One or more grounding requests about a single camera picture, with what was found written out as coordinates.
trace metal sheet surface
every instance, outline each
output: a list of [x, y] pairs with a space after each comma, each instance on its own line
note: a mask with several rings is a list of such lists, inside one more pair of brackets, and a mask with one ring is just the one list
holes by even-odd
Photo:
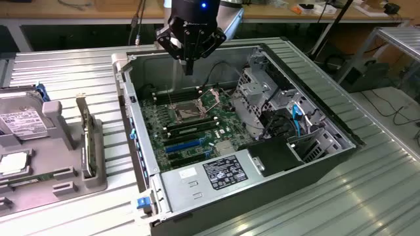
[[[384, 127], [375, 124], [376, 120], [292, 44], [276, 38], [242, 39], [227, 44], [238, 43], [266, 43], [280, 57], [288, 58], [294, 71], [367, 146], [316, 184], [199, 235], [418, 235], [418, 156], [411, 155], [410, 148], [392, 134], [384, 133]], [[18, 54], [15, 64], [22, 64], [14, 70], [11, 85], [46, 83], [47, 88], [52, 88], [51, 99], [63, 102], [68, 122], [79, 120], [74, 96], [86, 92], [90, 107], [106, 120], [108, 189], [0, 218], [0, 232], [7, 235], [148, 234], [147, 227], [135, 223], [139, 216], [130, 205], [138, 187], [122, 114], [116, 108], [116, 86], [110, 84], [112, 67], [104, 58], [116, 52], [154, 49], [154, 46], [142, 46]], [[80, 65], [78, 59], [88, 59], [92, 64]]]

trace warning label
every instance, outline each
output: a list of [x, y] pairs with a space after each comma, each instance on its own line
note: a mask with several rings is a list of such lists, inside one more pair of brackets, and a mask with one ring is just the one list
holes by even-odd
[[38, 111], [2, 114], [0, 119], [18, 137], [47, 132]]
[[219, 190], [248, 179], [235, 155], [203, 165], [212, 188]]

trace wooden table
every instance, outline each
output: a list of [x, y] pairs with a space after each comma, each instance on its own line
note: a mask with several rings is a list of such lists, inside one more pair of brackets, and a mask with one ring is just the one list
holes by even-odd
[[[86, 3], [88, 0], [71, 0], [71, 3]], [[275, 8], [267, 5], [244, 6], [244, 23], [315, 23], [319, 15], [298, 15], [287, 8]], [[135, 9], [130, 12], [99, 12], [95, 6], [80, 11], [62, 5], [58, 0], [34, 0], [32, 3], [0, 2], [0, 24], [6, 25], [20, 52], [32, 51], [27, 41], [23, 25], [115, 25], [130, 24]], [[400, 10], [402, 23], [407, 24], [411, 15]], [[330, 23], [319, 42], [330, 31], [336, 15], [324, 15], [322, 23]], [[144, 24], [164, 22], [164, 0], [148, 0], [144, 11]], [[342, 23], [394, 23], [391, 17], [370, 17], [351, 7], [343, 17]]]

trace open computer tower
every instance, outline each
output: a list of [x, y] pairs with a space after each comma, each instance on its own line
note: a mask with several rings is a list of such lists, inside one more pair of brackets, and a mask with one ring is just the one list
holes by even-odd
[[363, 142], [267, 45], [223, 46], [182, 65], [114, 55], [152, 236], [192, 235], [314, 184]]

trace hard drive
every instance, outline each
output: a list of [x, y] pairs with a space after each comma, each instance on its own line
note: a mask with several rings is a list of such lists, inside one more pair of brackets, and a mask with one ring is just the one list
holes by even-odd
[[47, 101], [43, 84], [0, 88], [0, 134], [15, 134], [20, 140], [46, 137], [54, 127], [43, 114]]

